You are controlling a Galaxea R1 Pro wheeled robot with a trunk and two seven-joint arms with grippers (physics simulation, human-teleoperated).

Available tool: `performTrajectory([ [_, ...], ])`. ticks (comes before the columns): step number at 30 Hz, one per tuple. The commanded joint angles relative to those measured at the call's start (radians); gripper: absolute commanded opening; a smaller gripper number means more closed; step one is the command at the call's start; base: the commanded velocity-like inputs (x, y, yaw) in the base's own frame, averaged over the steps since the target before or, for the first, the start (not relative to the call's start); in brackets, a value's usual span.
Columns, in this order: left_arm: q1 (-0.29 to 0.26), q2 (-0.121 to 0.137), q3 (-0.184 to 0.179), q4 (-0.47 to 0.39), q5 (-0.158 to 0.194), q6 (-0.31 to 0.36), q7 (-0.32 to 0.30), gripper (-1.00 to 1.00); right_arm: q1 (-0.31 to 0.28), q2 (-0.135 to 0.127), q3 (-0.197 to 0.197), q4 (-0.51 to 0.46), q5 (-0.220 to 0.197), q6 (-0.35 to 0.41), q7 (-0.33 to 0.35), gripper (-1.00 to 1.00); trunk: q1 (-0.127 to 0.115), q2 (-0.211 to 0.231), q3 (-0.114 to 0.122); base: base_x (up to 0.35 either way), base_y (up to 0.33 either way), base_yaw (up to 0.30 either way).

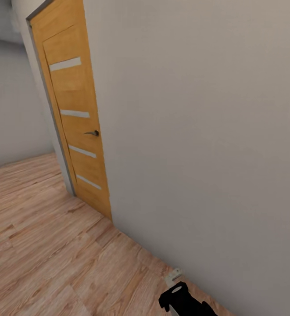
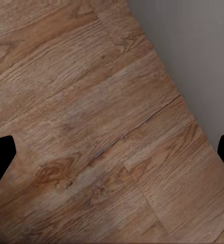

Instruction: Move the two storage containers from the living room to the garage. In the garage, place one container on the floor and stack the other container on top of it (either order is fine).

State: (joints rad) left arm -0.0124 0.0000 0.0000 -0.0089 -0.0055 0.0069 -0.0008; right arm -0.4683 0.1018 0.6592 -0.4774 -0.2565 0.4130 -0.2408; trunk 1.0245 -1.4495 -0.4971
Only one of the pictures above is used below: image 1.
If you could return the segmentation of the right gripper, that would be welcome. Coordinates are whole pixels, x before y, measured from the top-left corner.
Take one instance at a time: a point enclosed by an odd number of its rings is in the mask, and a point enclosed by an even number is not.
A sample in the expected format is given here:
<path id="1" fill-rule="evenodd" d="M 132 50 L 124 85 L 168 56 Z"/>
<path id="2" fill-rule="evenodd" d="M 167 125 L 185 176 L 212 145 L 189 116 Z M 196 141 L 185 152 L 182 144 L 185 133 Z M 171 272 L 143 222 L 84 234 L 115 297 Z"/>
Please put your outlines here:
<path id="1" fill-rule="evenodd" d="M 183 286 L 183 288 L 186 289 L 184 282 L 180 281 L 178 284 L 175 284 L 174 287 L 170 288 L 169 290 L 161 294 L 158 301 L 161 308 L 162 309 L 165 308 L 166 312 L 170 311 L 169 303 L 171 302 L 170 301 L 171 291 L 174 290 L 176 287 L 180 287 L 180 286 Z"/>

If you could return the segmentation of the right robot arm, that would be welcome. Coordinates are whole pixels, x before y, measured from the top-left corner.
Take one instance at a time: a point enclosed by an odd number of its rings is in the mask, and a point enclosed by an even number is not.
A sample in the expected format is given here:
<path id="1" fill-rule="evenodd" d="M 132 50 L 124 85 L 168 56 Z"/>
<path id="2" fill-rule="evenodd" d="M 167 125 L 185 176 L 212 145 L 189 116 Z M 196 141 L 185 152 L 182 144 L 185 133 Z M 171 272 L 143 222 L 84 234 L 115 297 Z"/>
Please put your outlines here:
<path id="1" fill-rule="evenodd" d="M 165 275 L 168 290 L 161 294 L 159 304 L 166 312 L 171 311 L 172 316 L 218 316 L 208 303 L 199 303 L 191 297 L 184 282 L 174 284 L 174 280 L 182 276 L 181 268 L 173 269 Z"/>

